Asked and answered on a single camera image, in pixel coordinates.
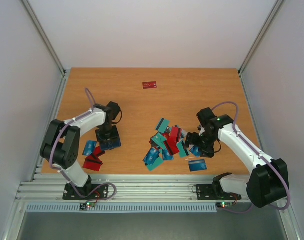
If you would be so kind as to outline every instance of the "white plastic housing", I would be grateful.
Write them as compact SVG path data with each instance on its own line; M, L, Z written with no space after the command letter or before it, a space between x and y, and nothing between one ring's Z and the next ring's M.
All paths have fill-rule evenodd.
M61 169L59 165L53 164L53 166ZM62 169L61 171L64 172L71 182L79 188L85 185L88 178L88 175L83 171L78 161L75 161L75 163L68 169Z
M264 152L262 152L258 147L256 147L235 125L238 135L241 135L250 145L259 152L257 156L233 131L232 123L225 125L222 129L218 130L218 139L225 143L233 153L243 162L248 172L251 174L252 170L256 168L256 165L265 165L264 161L259 157L263 156L269 162L271 157Z
M91 129L95 128L96 126L103 125L105 122L106 114L105 114L105 112L103 112L103 110L94 108L93 111L92 111L92 109L90 109L89 111L91 112L91 114L87 115L86 117L84 117L82 119L75 121L79 117L79 116L77 116L72 119L68 119L68 120L64 121L65 123L68 123L68 122L74 120L75 122L73 122L71 124L71 126L77 126L80 128L80 130L81 130L80 137L83 136L88 131L90 131Z
M225 193L235 193L247 197L246 183L250 176L228 175L220 180L220 185Z

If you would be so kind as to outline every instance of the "red card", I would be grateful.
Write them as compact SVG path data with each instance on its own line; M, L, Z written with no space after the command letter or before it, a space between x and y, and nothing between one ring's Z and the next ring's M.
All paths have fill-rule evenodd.
M101 150L101 147L98 146L98 147L96 147L96 148L94 149L93 154L94 154L95 156L99 157L99 156L105 154L105 151L102 151L102 150Z
M173 126L171 129L170 139L178 143L181 139L182 130L178 127Z
M169 137L170 137L170 135L167 132L162 133L162 135L165 139L169 139Z
M84 164L83 164L83 168L84 169L90 169L93 171L100 171L102 164L96 163L96 162L91 162L89 160L85 160Z
M179 153L179 150L176 147L176 142L174 142L171 138L164 141L164 145L171 156Z
M98 157L95 156L94 154L91 154L86 157L85 162L83 164L83 168L98 172L102 165L103 165L102 161L98 159Z
M156 88L156 82L155 81L147 81L147 82L143 82L143 89L155 89Z

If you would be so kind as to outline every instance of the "pile of cards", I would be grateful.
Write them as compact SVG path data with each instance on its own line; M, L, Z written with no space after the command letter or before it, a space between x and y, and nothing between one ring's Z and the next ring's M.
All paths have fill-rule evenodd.
M163 161L173 160L175 154L179 154L181 158L189 155L188 150L183 148L183 139L187 133L177 125L169 127L168 124L168 120L161 118L155 127L157 133L150 138L151 149L143 159L149 171L154 170Z

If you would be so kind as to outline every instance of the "white enclosure wall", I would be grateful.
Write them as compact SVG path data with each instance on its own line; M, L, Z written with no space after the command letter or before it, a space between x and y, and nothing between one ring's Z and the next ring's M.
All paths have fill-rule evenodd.
M31 177L61 74L19 0L0 0L0 238Z
M243 81L263 149L287 163L304 235L304 0L285 0Z
M239 68L275 0L30 0L65 68Z

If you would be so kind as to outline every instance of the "red card with white text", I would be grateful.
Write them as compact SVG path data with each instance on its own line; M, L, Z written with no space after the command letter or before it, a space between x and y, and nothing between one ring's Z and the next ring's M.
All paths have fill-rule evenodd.
M147 81L147 82L143 82L143 89L155 89L156 88L156 82L155 81Z

